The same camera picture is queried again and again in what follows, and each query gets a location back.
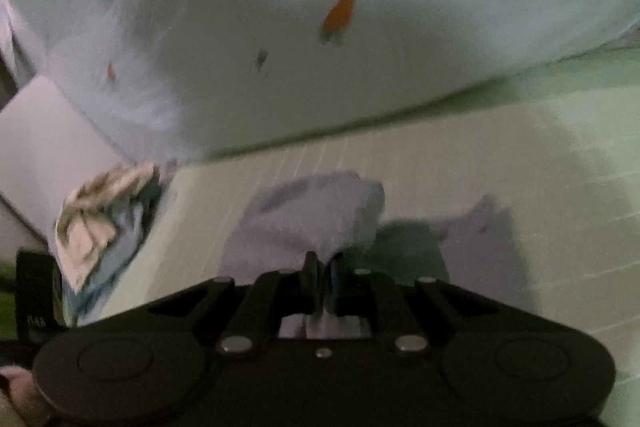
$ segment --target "beige tiled surface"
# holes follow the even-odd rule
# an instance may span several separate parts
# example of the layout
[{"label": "beige tiled surface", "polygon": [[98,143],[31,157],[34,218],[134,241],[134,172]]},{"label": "beige tiled surface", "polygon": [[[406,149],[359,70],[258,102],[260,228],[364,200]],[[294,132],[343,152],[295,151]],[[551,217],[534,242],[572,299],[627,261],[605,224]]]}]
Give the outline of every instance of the beige tiled surface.
[{"label": "beige tiled surface", "polygon": [[[590,74],[639,73],[638,63],[612,63]],[[553,74],[561,82],[567,71]],[[494,195],[527,266],[522,291],[538,313],[605,343],[627,390],[640,375],[639,107],[640,86],[630,81],[182,168],[172,185],[179,210],[168,203],[156,225],[167,220],[174,232],[162,245],[152,232],[155,246],[145,245],[106,312],[214,276],[257,189],[353,169],[383,182],[384,219],[456,216]]]}]

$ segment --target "silver screw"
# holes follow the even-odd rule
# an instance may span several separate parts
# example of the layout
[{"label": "silver screw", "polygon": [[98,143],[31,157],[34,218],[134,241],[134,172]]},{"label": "silver screw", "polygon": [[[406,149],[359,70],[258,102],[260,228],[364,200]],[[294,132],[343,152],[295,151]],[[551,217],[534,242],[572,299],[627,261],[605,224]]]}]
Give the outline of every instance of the silver screw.
[{"label": "silver screw", "polygon": [[396,347],[402,353],[418,353],[427,349],[429,343],[421,335],[402,335],[396,338]]},{"label": "silver screw", "polygon": [[220,349],[223,353],[228,353],[230,355],[240,355],[242,353],[246,353],[252,347],[254,347],[254,343],[252,343],[251,339],[244,337],[242,335],[234,335],[232,337],[227,337],[223,339],[220,344]]},{"label": "silver screw", "polygon": [[329,359],[334,352],[328,347],[319,347],[316,349],[316,357],[319,359]]}]

